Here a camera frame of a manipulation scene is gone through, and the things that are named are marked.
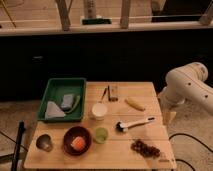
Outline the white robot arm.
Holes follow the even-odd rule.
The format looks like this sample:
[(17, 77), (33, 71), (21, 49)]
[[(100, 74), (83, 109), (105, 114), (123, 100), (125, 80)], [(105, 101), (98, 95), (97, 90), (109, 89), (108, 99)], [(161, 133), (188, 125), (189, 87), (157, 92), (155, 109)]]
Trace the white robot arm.
[(165, 77), (166, 86), (158, 94), (163, 124), (168, 125), (175, 118), (174, 107), (190, 100), (213, 115), (213, 87), (205, 84), (207, 67), (200, 62), (170, 70)]

